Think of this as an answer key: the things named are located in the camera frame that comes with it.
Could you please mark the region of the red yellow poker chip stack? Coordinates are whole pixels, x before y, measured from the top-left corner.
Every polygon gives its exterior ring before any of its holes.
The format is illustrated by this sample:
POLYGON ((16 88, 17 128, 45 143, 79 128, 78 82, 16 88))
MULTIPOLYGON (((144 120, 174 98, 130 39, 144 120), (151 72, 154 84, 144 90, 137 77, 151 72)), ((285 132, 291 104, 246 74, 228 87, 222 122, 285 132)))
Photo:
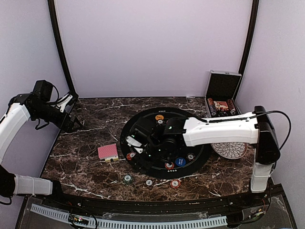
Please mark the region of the red yellow poker chip stack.
POLYGON ((180 180, 178 180, 178 179, 173 179, 173 180, 170 182, 171 188, 178 188, 180 185, 181 185, 181 182, 180 182, 180 180))

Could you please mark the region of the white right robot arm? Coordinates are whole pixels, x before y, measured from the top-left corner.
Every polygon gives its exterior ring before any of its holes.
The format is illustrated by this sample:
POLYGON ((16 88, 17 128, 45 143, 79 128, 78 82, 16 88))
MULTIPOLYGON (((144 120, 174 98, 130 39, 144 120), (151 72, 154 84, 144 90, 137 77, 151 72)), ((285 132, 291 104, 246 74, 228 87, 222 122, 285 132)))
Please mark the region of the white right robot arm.
POLYGON ((171 118, 159 134, 154 128, 144 134, 144 141, 150 151, 162 153, 169 152, 167 144, 175 146, 178 142, 186 147, 232 142, 256 145, 250 191, 243 197, 243 203, 248 207, 261 200, 272 167, 280 158, 274 127, 262 106, 256 106, 254 112, 227 118, 171 118))

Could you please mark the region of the orange big blind button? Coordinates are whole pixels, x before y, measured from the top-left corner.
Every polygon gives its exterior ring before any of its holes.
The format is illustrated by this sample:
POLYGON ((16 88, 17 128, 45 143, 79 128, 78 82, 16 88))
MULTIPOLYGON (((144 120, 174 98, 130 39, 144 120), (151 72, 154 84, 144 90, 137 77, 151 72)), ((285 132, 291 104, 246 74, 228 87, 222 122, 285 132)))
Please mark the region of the orange big blind button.
POLYGON ((155 116, 155 119, 158 121, 158 120, 163 120, 164 119, 164 116, 161 115, 161 114, 158 114, 155 116))

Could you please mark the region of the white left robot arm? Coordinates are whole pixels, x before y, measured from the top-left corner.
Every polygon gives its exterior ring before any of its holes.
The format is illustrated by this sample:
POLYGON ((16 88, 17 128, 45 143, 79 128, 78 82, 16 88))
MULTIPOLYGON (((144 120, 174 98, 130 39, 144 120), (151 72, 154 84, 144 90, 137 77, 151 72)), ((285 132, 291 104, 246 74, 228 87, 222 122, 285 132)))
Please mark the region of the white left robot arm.
POLYGON ((9 108, 0 119, 0 195, 4 198, 22 195, 44 195, 57 208, 67 204, 67 197, 58 188, 59 183, 43 179, 40 169, 46 159, 44 144, 55 128, 73 133, 82 128, 77 117, 66 107, 74 97, 67 93, 57 102, 42 100, 39 92, 19 94, 9 102, 9 108))

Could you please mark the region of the red backed card deck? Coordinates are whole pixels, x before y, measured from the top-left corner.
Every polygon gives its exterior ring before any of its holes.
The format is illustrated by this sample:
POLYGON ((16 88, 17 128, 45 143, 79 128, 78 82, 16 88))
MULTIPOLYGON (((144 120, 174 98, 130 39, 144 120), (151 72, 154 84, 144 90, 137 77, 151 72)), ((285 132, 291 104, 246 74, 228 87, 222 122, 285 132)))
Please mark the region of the red backed card deck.
POLYGON ((118 156, 116 144, 101 146, 97 150, 99 159, 107 159, 118 156))

